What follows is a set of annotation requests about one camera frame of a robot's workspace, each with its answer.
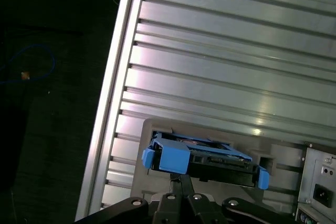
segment screw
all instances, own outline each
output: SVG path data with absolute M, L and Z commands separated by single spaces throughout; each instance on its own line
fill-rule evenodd
M 139 201 L 139 200 L 135 200 L 135 201 L 132 202 L 132 204 L 133 204 L 134 206 L 138 206 L 138 205 L 141 205 L 141 201 Z
M 233 206 L 233 207 L 235 207 L 235 206 L 238 206 L 238 201 L 236 201 L 236 200 L 230 200 L 229 201 L 229 204 L 231 205 L 231 206 Z
M 201 196 L 201 195 L 199 195 L 199 194 L 195 194 L 195 195 L 193 196 L 193 198 L 194 198 L 194 199 L 201 199 L 201 198 L 202 198 L 202 196 Z

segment blue cable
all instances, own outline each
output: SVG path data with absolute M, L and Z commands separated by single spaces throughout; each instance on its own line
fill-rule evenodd
M 19 82 L 31 82 L 31 81 L 37 81 L 37 80 L 41 80 L 41 79 L 44 79 L 46 77 L 48 77 L 55 69 L 55 56 L 53 54 L 53 52 L 49 49 L 49 47 L 45 46 L 45 45 L 42 45 L 42 44 L 33 44 L 33 45 L 30 45 L 28 47 L 25 47 L 23 49 L 21 49 L 19 52 L 17 52 L 16 54 L 14 54 L 11 59 L 8 61 L 8 64 L 7 65 L 3 65 L 0 67 L 0 71 L 4 70 L 8 65 L 11 64 L 11 62 L 17 58 L 18 56 L 20 56 L 22 53 L 24 53 L 26 50 L 30 49 L 30 48 L 34 48 L 34 47 L 39 47 L 39 48 L 42 48 L 44 50 L 46 50 L 51 59 L 53 60 L 52 62 L 52 67 L 51 69 L 49 70 L 49 72 L 47 72 L 46 74 L 44 74 L 43 76 L 40 76 L 40 77 L 35 77 L 35 78 L 31 78 L 29 80 L 9 80 L 9 81 L 0 81 L 0 84 L 7 84 L 7 83 L 19 83 Z

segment blue hard drive caddy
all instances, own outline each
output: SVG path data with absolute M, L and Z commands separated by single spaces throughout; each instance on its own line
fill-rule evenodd
M 142 163 L 147 169 L 187 174 L 201 181 L 263 190 L 269 183 L 266 169 L 230 145 L 179 134 L 153 132 L 150 146 L 143 151 Z

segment black connector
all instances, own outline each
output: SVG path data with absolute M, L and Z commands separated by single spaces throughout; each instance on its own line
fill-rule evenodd
M 313 199 L 317 200 L 319 203 L 323 204 L 324 206 L 331 208 L 333 192 L 325 188 L 324 186 L 316 184 L 315 189 L 314 189 Z

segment black floor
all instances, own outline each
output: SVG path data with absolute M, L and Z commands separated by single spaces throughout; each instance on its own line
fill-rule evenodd
M 47 45 L 56 59 L 52 74 L 34 82 L 1 84 L 23 71 L 47 73 L 52 60 L 39 48 L 0 71 L 0 222 L 72 223 L 118 7 L 112 0 L 0 6 L 0 69 L 31 44 Z

